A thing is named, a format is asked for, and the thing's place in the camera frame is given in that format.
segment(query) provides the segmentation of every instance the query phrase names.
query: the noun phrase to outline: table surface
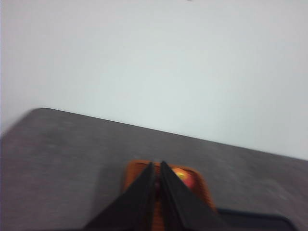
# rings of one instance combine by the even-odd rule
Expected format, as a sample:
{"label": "table surface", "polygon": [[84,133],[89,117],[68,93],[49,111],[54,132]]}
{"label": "table surface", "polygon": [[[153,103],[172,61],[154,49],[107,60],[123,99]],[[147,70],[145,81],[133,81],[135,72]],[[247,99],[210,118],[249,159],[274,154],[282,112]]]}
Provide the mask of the table surface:
{"label": "table surface", "polygon": [[48,108],[1,139],[1,230],[81,228],[119,195],[132,159],[193,167],[217,207],[308,230],[308,161]]}

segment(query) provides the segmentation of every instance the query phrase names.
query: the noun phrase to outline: blurry object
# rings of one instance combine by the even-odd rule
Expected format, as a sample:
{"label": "blurry object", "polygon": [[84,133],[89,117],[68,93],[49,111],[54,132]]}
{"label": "blurry object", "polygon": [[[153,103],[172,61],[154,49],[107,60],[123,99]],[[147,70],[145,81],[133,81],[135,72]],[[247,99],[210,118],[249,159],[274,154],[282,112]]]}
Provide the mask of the blurry object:
{"label": "blurry object", "polygon": [[175,174],[184,182],[184,184],[192,189],[194,185],[193,177],[189,174],[189,172],[179,168],[179,167],[173,167],[172,170],[175,172]]}

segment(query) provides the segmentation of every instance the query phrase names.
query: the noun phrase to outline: black object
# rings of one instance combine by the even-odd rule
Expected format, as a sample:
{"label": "black object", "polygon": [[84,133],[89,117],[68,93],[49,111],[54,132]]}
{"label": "black object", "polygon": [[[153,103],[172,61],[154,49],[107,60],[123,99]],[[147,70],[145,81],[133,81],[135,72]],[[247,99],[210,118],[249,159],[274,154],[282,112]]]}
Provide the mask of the black object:
{"label": "black object", "polygon": [[164,161],[160,165],[160,179],[166,231],[227,227],[227,224],[197,198]]}
{"label": "black object", "polygon": [[230,209],[218,209],[219,216],[229,226],[237,228],[274,229],[278,231],[297,231],[287,218],[278,215],[241,212]]}
{"label": "black object", "polygon": [[95,219],[86,230],[148,231],[154,209],[154,165],[150,163],[128,189]]}

